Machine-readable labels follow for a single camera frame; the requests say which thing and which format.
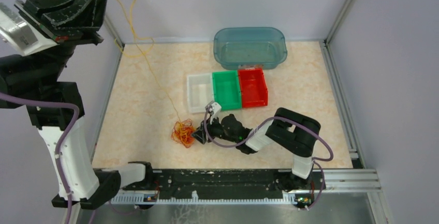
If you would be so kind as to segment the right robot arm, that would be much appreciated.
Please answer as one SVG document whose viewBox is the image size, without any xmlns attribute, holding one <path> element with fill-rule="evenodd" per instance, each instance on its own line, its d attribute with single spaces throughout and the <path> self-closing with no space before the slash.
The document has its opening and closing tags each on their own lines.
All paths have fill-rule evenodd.
<svg viewBox="0 0 439 224">
<path fill-rule="evenodd" d="M 202 144 L 222 139 L 231 148 L 251 155 L 277 144 L 292 153 L 291 173 L 275 176 L 277 187 L 284 191 L 312 188 L 313 151 L 321 124 L 308 116 L 278 108 L 274 117 L 255 129 L 246 128 L 229 114 L 222 119 L 213 112 L 192 133 L 192 138 Z"/>
</svg>

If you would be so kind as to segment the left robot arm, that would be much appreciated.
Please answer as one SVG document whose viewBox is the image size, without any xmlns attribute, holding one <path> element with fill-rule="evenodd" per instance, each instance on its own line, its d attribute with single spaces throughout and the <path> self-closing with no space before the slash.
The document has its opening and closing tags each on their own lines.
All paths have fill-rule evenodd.
<svg viewBox="0 0 439 224">
<path fill-rule="evenodd" d="M 155 175 L 148 162 L 94 169 L 84 134 L 84 106 L 77 84 L 59 77 L 77 46 L 100 44 L 107 0 L 16 1 L 1 5 L 1 37 L 17 53 L 1 58 L 1 108 L 25 106 L 43 138 L 58 180 L 52 205 L 95 210 L 120 189 L 148 190 Z"/>
</svg>

